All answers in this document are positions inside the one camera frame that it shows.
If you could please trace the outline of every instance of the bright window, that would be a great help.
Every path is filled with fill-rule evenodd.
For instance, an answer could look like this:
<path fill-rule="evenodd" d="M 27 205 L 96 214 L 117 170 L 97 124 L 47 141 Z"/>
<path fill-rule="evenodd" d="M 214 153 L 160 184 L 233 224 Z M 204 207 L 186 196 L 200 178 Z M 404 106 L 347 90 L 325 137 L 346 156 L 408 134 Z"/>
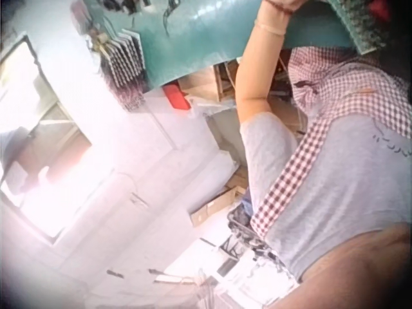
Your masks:
<path fill-rule="evenodd" d="M 53 243 L 111 164 L 59 102 L 27 37 L 0 70 L 1 201 Z"/>

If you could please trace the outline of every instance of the green sheet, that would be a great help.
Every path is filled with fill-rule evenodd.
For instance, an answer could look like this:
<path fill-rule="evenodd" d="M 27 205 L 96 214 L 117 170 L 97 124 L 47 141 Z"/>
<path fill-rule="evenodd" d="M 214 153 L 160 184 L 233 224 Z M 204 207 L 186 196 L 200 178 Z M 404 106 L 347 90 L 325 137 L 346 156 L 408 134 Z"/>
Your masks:
<path fill-rule="evenodd" d="M 132 16 L 107 12 L 85 0 L 94 21 L 108 34 L 122 28 L 140 33 L 151 88 L 242 55 L 261 0 L 182 0 L 163 26 L 167 0 L 151 0 L 149 9 Z M 285 48 L 353 47 L 330 5 L 309 2 L 290 21 Z"/>

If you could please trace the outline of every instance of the red and white checkered cloth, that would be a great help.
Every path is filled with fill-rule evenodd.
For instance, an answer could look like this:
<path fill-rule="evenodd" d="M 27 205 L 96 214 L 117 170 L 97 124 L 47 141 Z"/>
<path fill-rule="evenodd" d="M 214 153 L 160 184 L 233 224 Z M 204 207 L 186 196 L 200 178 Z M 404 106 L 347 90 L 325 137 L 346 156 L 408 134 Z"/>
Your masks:
<path fill-rule="evenodd" d="M 250 224 L 262 238 L 308 176 L 335 119 L 367 115 L 406 138 L 412 137 L 406 85 L 380 71 L 372 58 L 356 57 L 340 48 L 296 48 L 289 76 L 297 105 L 305 113 L 314 108 L 319 112 L 252 217 Z"/>

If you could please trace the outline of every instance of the woman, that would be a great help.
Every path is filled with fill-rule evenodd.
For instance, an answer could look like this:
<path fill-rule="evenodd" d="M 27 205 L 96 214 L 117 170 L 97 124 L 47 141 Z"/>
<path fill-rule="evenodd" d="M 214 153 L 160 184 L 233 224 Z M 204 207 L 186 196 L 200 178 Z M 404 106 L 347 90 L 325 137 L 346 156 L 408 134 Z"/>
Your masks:
<path fill-rule="evenodd" d="M 407 85 L 373 58 L 298 48 L 298 145 L 267 96 L 292 13 L 263 0 L 236 77 L 252 227 L 301 286 L 273 308 L 379 308 L 410 269 L 411 107 Z"/>

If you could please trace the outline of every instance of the hand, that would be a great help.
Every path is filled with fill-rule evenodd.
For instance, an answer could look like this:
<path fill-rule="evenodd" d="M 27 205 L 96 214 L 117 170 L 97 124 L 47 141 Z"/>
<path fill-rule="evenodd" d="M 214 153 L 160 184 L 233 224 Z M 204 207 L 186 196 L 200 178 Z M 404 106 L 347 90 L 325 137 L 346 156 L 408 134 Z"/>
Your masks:
<path fill-rule="evenodd" d="M 271 5 L 283 9 L 286 13 L 292 14 L 298 8 L 303 6 L 308 0 L 264 0 Z"/>

